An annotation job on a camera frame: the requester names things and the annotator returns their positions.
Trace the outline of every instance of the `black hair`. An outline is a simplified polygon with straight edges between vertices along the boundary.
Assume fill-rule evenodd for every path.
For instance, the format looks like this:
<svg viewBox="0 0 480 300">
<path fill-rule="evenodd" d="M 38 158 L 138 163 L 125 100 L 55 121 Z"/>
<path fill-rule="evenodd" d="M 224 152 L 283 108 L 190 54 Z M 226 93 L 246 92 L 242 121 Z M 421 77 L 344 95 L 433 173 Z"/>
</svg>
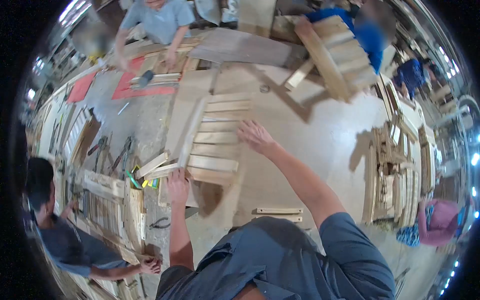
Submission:
<svg viewBox="0 0 480 300">
<path fill-rule="evenodd" d="M 50 184 L 53 180 L 53 167 L 44 158 L 32 157 L 28 160 L 26 193 L 28 202 L 35 211 L 50 200 Z"/>
</svg>

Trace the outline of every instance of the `forearm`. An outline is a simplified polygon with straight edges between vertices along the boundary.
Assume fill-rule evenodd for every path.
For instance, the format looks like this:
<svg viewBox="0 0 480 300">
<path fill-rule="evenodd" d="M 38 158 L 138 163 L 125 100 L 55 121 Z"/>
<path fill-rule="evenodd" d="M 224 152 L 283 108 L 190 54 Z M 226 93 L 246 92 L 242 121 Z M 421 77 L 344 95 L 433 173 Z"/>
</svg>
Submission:
<svg viewBox="0 0 480 300">
<path fill-rule="evenodd" d="M 141 272 L 141 266 L 139 264 L 129 265 L 124 268 L 115 268 L 103 270 L 97 267 L 92 267 L 90 273 L 90 278 L 92 279 L 102 279 L 102 280 L 120 280 L 123 278 L 129 278 L 135 274 Z"/>
<path fill-rule="evenodd" d="M 310 210 L 319 228 L 323 221 L 345 209 L 335 192 L 308 166 L 275 143 L 265 156 L 270 159 L 287 178 L 293 191 Z"/>
<path fill-rule="evenodd" d="M 173 37 L 173 40 L 172 40 L 170 46 L 168 47 L 168 51 L 170 53 L 174 53 L 174 52 L 177 51 L 178 47 L 180 46 L 180 44 L 183 40 L 183 37 L 187 34 L 188 28 L 189 28 L 189 26 L 185 25 L 185 26 L 180 26 L 177 29 L 177 32 L 175 33 L 175 36 Z"/>
<path fill-rule="evenodd" d="M 183 265 L 193 270 L 193 248 L 185 222 L 184 204 L 172 204 L 169 255 L 170 266 Z"/>
</svg>

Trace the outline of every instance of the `light blue shirt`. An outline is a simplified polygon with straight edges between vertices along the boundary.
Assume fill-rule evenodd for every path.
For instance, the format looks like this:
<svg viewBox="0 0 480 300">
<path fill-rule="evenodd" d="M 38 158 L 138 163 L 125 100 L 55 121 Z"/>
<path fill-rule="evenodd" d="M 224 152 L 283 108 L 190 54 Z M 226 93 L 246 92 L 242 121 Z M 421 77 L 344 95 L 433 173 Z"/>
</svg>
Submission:
<svg viewBox="0 0 480 300">
<path fill-rule="evenodd" d="M 172 42 L 178 27 L 193 21 L 195 16 L 186 0 L 167 0 L 159 11 L 146 6 L 144 0 L 137 0 L 128 9 L 120 29 L 131 29 L 142 23 L 149 39 L 155 43 L 168 45 Z"/>
</svg>

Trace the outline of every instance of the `shirt sleeve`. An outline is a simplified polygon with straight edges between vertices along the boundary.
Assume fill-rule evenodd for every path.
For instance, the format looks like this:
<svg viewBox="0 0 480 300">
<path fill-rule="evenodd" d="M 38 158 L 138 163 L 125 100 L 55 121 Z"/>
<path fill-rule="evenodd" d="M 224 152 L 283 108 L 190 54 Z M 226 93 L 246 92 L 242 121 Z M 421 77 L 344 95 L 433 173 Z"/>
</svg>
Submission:
<svg viewBox="0 0 480 300">
<path fill-rule="evenodd" d="M 140 4 L 135 1 L 133 5 L 128 9 L 125 18 L 123 18 L 123 21 L 120 24 L 120 29 L 132 29 L 138 23 L 140 23 L 140 21 Z"/>
<path fill-rule="evenodd" d="M 174 265 L 165 270 L 158 283 L 158 289 L 156 291 L 156 299 L 160 299 L 171 289 L 180 279 L 193 273 L 192 270 L 183 265 Z"/>
<path fill-rule="evenodd" d="M 368 295 L 371 299 L 394 298 L 392 271 L 349 214 L 329 216 L 319 231 L 327 257 L 340 266 L 361 295 Z"/>
<path fill-rule="evenodd" d="M 179 4 L 176 11 L 176 18 L 178 26 L 185 26 L 195 21 L 192 8 L 185 0 L 179 0 Z"/>
</svg>

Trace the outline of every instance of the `worker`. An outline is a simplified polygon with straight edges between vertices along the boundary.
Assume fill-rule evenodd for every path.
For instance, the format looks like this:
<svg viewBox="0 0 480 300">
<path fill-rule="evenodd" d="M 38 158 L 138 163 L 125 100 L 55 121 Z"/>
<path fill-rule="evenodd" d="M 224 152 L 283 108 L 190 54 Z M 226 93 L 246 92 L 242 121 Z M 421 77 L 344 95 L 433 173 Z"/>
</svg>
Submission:
<svg viewBox="0 0 480 300">
<path fill-rule="evenodd" d="M 437 199 L 426 203 L 423 200 L 419 203 L 416 223 L 411 227 L 400 228 L 396 239 L 411 247 L 419 244 L 446 245 L 461 233 L 458 230 L 461 218 L 458 216 L 456 203 Z"/>
<path fill-rule="evenodd" d="M 393 77 L 392 82 L 403 97 L 413 100 L 415 89 L 421 88 L 427 80 L 435 80 L 433 72 L 435 69 L 437 67 L 431 59 L 422 62 L 410 59 L 397 68 L 397 74 Z"/>
<path fill-rule="evenodd" d="M 241 122 L 238 136 L 287 178 L 311 212 L 327 255 L 294 223 L 263 216 L 225 235 L 194 269 L 185 223 L 189 183 L 185 170 L 176 169 L 167 178 L 170 267 L 161 275 L 156 300 L 394 299 L 385 259 L 333 190 L 257 122 Z"/>
<path fill-rule="evenodd" d="M 139 273 L 160 273 L 159 260 L 150 259 L 129 265 L 104 242 L 77 228 L 67 219 L 75 202 L 70 201 L 60 216 L 54 214 L 53 168 L 47 160 L 38 157 L 28 160 L 26 194 L 45 252 L 61 270 L 103 280 L 120 280 Z"/>
<path fill-rule="evenodd" d="M 348 28 L 353 32 L 355 38 L 358 40 L 360 45 L 363 47 L 365 52 L 368 54 L 370 59 L 370 64 L 372 65 L 375 72 L 378 74 L 380 66 L 383 59 L 383 50 L 387 47 L 386 40 L 388 36 L 384 33 L 384 30 L 378 25 L 383 23 L 391 23 L 391 20 L 386 20 L 389 17 L 389 14 L 386 12 L 386 8 L 383 8 L 382 4 L 375 5 L 376 1 L 373 1 L 372 4 L 365 4 L 362 6 L 358 12 L 352 13 L 342 9 L 342 8 L 326 8 L 319 9 L 311 13 L 307 13 L 302 16 L 297 24 L 295 25 L 296 31 L 304 31 L 307 27 L 311 27 L 312 23 L 318 22 L 325 18 L 338 15 L 342 18 L 343 22 L 348 26 Z M 358 17 L 362 16 L 362 22 L 358 22 L 354 26 L 353 16 Z"/>
<path fill-rule="evenodd" d="M 131 71 L 124 56 L 125 40 L 129 30 L 142 23 L 148 38 L 154 43 L 170 45 L 165 56 L 169 70 L 176 64 L 176 50 L 184 37 L 190 36 L 189 25 L 195 21 L 186 0 L 136 0 L 128 9 L 115 39 L 115 55 L 120 67 Z"/>
</svg>

